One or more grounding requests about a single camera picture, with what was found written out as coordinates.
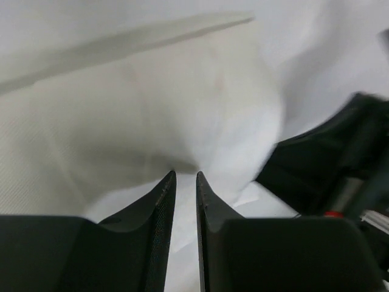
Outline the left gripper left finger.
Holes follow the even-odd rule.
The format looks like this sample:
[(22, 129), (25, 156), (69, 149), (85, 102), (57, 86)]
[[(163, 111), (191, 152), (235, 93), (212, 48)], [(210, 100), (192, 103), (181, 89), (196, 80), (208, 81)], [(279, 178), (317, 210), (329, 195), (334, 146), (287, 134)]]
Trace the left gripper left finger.
[(163, 291), (176, 199), (169, 172), (149, 193), (93, 223), (3, 215), (2, 291)]

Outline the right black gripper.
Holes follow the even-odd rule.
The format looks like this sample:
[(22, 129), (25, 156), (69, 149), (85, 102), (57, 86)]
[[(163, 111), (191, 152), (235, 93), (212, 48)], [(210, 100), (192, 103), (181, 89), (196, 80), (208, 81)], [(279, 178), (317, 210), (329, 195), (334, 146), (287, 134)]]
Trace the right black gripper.
[(256, 181), (300, 215), (358, 220), (388, 196), (388, 101), (354, 94), (323, 124), (279, 142)]

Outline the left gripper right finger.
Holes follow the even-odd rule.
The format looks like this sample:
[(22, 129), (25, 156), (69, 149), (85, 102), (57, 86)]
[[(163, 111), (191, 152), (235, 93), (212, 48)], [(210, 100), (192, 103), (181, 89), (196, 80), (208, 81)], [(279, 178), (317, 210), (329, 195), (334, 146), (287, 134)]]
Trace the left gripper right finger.
[(383, 291), (356, 226), (331, 217), (245, 218), (196, 177), (202, 291)]

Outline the white pleated skirt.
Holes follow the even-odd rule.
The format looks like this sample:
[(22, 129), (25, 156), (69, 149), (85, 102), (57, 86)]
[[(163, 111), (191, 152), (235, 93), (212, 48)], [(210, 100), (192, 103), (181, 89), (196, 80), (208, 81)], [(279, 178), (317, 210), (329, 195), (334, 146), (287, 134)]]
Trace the white pleated skirt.
[(100, 220), (178, 174), (167, 291), (199, 291), (195, 181), (244, 198), (278, 142), (252, 17), (188, 18), (1, 57), (1, 212)]

